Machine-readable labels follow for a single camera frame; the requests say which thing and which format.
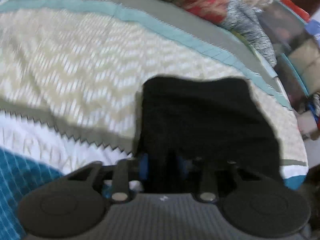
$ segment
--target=circular pad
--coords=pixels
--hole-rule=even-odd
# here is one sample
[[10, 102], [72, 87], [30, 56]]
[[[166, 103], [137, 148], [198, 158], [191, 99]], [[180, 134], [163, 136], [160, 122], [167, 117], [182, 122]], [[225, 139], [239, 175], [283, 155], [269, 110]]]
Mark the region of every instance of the circular pad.
[[27, 232], [47, 238], [71, 237], [101, 221], [105, 209], [98, 192], [80, 181], [67, 181], [57, 188], [35, 190], [19, 203], [18, 218]]
[[223, 211], [236, 228], [266, 238], [291, 235], [310, 217], [302, 196], [273, 181], [243, 182], [227, 196]]

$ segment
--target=blue checkered fabric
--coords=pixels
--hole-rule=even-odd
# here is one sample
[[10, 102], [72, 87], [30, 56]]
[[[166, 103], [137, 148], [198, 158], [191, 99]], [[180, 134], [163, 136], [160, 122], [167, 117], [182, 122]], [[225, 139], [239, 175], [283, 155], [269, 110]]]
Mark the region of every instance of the blue checkered fabric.
[[16, 216], [18, 202], [31, 190], [61, 176], [50, 166], [0, 148], [0, 240], [25, 236]]

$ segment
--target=black cloth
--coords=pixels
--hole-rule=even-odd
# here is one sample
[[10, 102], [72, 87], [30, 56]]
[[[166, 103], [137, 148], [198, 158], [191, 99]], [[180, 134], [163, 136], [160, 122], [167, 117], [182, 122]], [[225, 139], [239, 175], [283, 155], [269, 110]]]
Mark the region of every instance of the black cloth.
[[235, 161], [282, 181], [279, 144], [243, 79], [156, 76], [146, 81], [138, 150], [148, 153], [149, 173], [157, 182], [172, 155]]

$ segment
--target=bed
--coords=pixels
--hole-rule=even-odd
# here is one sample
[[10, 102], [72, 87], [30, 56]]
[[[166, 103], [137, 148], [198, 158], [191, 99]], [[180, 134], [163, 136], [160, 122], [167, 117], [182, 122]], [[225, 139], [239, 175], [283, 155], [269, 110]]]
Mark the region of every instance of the bed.
[[134, 153], [142, 84], [157, 74], [248, 80], [279, 140], [286, 185], [297, 188], [308, 171], [296, 118], [268, 62], [170, 3], [1, 0], [0, 37], [4, 239], [23, 236], [14, 211], [30, 190]]

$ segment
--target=folded black garment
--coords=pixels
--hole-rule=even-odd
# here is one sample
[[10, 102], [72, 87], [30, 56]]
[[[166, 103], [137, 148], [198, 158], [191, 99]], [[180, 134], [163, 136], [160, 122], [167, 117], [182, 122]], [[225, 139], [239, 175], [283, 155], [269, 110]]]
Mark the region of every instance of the folded black garment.
[[250, 97], [246, 81], [197, 82], [156, 76], [143, 85], [139, 152], [160, 178], [172, 155], [234, 161], [282, 181], [279, 144]]

